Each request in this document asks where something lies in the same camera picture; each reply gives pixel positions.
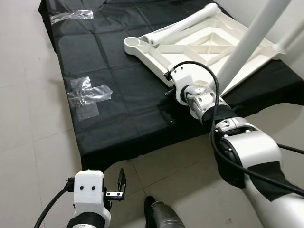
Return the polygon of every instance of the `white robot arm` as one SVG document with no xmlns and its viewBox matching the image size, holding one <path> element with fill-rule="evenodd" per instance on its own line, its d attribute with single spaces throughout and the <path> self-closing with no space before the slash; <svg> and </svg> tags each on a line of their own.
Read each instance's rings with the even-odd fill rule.
<svg viewBox="0 0 304 228">
<path fill-rule="evenodd" d="M 54 203 L 65 192 L 74 192 L 74 217 L 67 228 L 108 228 L 111 222 L 111 201 L 122 201 L 126 188 L 126 177 L 121 169 L 118 177 L 118 191 L 108 192 L 104 186 L 101 171 L 80 171 L 74 178 L 68 178 L 65 187 L 49 202 L 39 216 L 34 228 L 39 228 Z"/>
<path fill-rule="evenodd" d="M 198 76 L 193 76 L 212 74 L 211 70 L 201 66 L 205 69 L 198 72 L 193 64 L 201 65 L 183 62 L 165 76 L 175 84 L 177 101 L 188 105 L 191 115 L 211 130 L 221 177 L 243 190 L 264 227 L 303 228 L 304 191 L 285 179 L 280 168 L 282 153 L 276 142 L 246 119 L 237 117 L 220 97 L 216 105 L 219 93 L 197 85 Z"/>
</svg>

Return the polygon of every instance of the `black cable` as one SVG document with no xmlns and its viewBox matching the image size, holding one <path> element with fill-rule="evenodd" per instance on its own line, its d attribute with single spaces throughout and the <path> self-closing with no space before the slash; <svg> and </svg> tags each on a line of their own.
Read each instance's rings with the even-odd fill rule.
<svg viewBox="0 0 304 228">
<path fill-rule="evenodd" d="M 183 64 L 196 64 L 198 66 L 201 66 L 202 68 L 206 69 L 212 76 L 213 80 L 214 80 L 214 83 L 215 83 L 215 88 L 216 88 L 216 97 L 215 97 L 215 105 L 214 105 L 214 111 L 213 111 L 213 118 L 212 118 L 212 125 L 211 125 L 211 131 L 210 131 L 210 138 L 211 138 L 211 144 L 212 144 L 212 147 L 214 149 L 214 152 L 220 156 L 225 162 L 227 162 L 229 165 L 233 166 L 234 168 L 238 169 L 238 170 L 241 170 L 243 173 L 249 175 L 249 176 L 252 176 L 254 178 L 257 178 L 261 181 L 264 181 L 268 184 L 271 184 L 271 185 L 274 185 L 274 186 L 277 186 L 279 188 L 282 188 L 282 189 L 285 189 L 287 191 L 290 191 L 290 192 L 293 192 L 295 194 L 298 194 L 300 196 L 303 196 L 304 197 L 304 190 L 299 190 L 299 189 L 296 189 L 292 186 L 289 186 L 289 185 L 286 185 L 286 184 L 283 184 L 281 182 L 277 182 L 273 179 L 270 179 L 270 178 L 267 178 L 263 175 L 260 175 L 256 172 L 253 172 L 253 171 L 250 171 L 234 162 L 232 162 L 231 160 L 229 160 L 228 158 L 226 158 L 218 149 L 217 145 L 216 145 L 216 142 L 215 142 L 215 116 L 217 114 L 217 108 L 218 108 L 218 105 L 219 105 L 219 82 L 218 82 L 218 79 L 216 78 L 215 74 L 212 72 L 212 70 L 205 66 L 204 64 L 202 63 L 199 63 L 199 62 L 195 62 L 195 61 L 184 61 L 184 62 L 181 62 L 179 64 L 177 64 L 176 66 L 173 67 L 173 70 L 175 70 L 177 67 L 183 65 Z"/>
<path fill-rule="evenodd" d="M 279 144 L 279 143 L 277 143 L 277 145 L 278 145 L 278 147 L 280 147 L 282 149 L 293 151 L 293 152 L 300 153 L 300 154 L 304 155 L 304 151 L 302 151 L 300 149 L 297 149 L 297 148 L 294 148 L 294 147 L 291 147 L 291 146 L 285 146 L 285 145 L 282 145 L 282 144 Z"/>
<path fill-rule="evenodd" d="M 46 206 L 46 208 L 43 210 L 41 215 L 39 216 L 34 228 L 39 228 L 41 223 L 43 222 L 45 216 L 47 215 L 48 211 L 51 209 L 51 207 L 54 205 L 54 203 L 66 192 L 66 187 L 64 187 Z"/>
</svg>

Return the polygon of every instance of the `floor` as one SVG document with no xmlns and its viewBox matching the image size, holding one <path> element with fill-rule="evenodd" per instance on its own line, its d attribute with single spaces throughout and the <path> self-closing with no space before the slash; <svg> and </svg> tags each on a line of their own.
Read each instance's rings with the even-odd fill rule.
<svg viewBox="0 0 304 228">
<path fill-rule="evenodd" d="M 81 170 L 58 60 L 38 4 L 0 1 L 1 227 L 33 227 L 65 179 Z M 281 143 L 304 149 L 302 107 L 276 105 L 248 119 Z M 288 179 L 304 186 L 304 158 L 284 152 L 283 165 Z M 241 190 L 218 175 L 207 136 L 114 164 L 105 173 L 108 189 L 117 188 L 120 168 L 127 176 L 126 198 L 113 205 L 110 228 L 143 228 L 147 195 L 172 206 L 189 228 L 261 227 Z M 63 228 L 73 211 L 73 194 L 66 193 L 41 227 Z"/>
</svg>

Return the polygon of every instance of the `black shoe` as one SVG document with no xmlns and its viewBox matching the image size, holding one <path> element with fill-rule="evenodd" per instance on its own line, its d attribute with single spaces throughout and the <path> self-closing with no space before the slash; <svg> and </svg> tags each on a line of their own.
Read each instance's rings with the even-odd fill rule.
<svg viewBox="0 0 304 228">
<path fill-rule="evenodd" d="M 146 217 L 146 228 L 156 228 L 153 218 L 153 208 L 151 205 L 155 202 L 152 196 L 148 196 L 144 201 L 144 216 Z"/>
</svg>

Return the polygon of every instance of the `black tablecloth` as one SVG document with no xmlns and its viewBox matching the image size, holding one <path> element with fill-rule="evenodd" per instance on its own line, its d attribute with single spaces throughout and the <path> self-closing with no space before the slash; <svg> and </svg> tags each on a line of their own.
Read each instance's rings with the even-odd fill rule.
<svg viewBox="0 0 304 228">
<path fill-rule="evenodd" d="M 206 133 L 188 108 L 165 98 L 168 88 L 123 40 L 181 20 L 210 0 L 42 0 L 39 12 L 56 49 L 67 92 L 70 80 L 88 76 L 92 87 L 107 85 L 112 99 L 97 103 L 99 116 L 71 115 L 84 169 L 113 163 Z M 66 19 L 50 26 L 49 16 L 92 10 L 94 19 Z M 226 95 L 240 116 L 277 103 L 304 103 L 304 82 L 282 61 L 270 61 Z"/>
</svg>

